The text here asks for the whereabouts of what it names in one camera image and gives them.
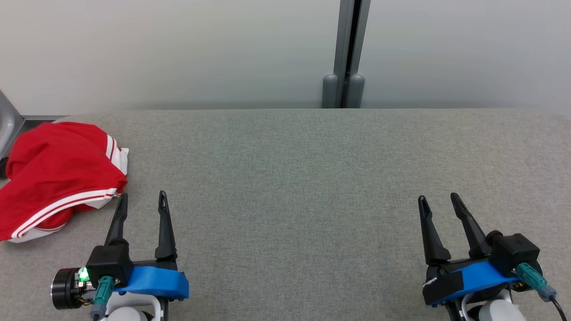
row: motor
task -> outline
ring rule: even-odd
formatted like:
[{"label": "motor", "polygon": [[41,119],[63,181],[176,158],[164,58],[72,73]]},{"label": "motor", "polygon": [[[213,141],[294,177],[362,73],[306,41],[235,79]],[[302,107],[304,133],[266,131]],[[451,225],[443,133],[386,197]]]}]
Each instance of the motor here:
[{"label": "motor", "polygon": [[[458,194],[451,194],[456,216],[462,221],[470,250],[469,258],[451,260],[432,223],[432,211],[424,196],[418,199],[427,280],[423,297],[427,305],[445,306],[451,321],[525,321],[512,291],[536,290],[545,302],[553,302],[562,320],[565,314],[547,285],[537,261],[540,249],[521,234],[487,236]],[[470,310],[467,304],[482,303]]]},{"label": "motor", "polygon": [[[176,245],[167,195],[159,193],[159,246],[155,260],[131,261],[123,239],[128,195],[117,204],[104,245],[93,249],[85,267],[63,268],[51,285],[58,310],[90,306],[97,321],[168,321],[168,304],[190,297],[190,284],[178,271]],[[150,306],[153,313],[140,307]]]}]

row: white panel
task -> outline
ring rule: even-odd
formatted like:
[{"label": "white panel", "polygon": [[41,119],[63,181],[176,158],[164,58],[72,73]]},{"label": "white panel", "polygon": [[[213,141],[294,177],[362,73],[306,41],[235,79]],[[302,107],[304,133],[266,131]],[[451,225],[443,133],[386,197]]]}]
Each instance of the white panel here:
[{"label": "white panel", "polygon": [[338,17],[331,0],[3,0],[0,90],[22,115],[319,107]]},{"label": "white panel", "polygon": [[571,109],[570,13],[568,0],[372,0],[362,107]]}]

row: teal connector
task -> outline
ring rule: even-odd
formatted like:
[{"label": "teal connector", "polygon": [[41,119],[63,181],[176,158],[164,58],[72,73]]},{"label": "teal connector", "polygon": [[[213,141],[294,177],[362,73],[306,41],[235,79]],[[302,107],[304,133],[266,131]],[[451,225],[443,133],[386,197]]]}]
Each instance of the teal connector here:
[{"label": "teal connector", "polygon": [[103,319],[105,312],[107,312],[107,302],[115,288],[115,280],[110,276],[104,276],[99,281],[95,298],[93,299],[93,306],[89,315],[93,320]]},{"label": "teal connector", "polygon": [[557,296],[555,289],[547,285],[547,280],[531,267],[531,265],[521,263],[517,266],[516,275],[525,284],[536,290],[543,301],[549,302],[551,301],[551,297],[555,298]]}]

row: red garment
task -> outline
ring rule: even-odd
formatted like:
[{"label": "red garment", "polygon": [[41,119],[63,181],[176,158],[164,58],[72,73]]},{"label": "red garment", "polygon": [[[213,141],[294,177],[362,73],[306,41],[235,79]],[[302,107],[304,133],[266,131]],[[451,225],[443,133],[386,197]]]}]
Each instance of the red garment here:
[{"label": "red garment", "polygon": [[128,149],[95,125],[44,123],[22,134],[0,190],[0,240],[60,230],[74,211],[101,208],[127,184]]}]

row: green led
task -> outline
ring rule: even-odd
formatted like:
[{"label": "green led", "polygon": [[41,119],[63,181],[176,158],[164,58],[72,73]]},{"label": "green led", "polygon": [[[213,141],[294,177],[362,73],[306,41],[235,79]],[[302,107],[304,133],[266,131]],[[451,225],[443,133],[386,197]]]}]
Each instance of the green led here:
[{"label": "green led", "polygon": [[89,281],[89,274],[87,273],[87,268],[82,267],[81,270],[79,270],[78,278],[81,282]]}]

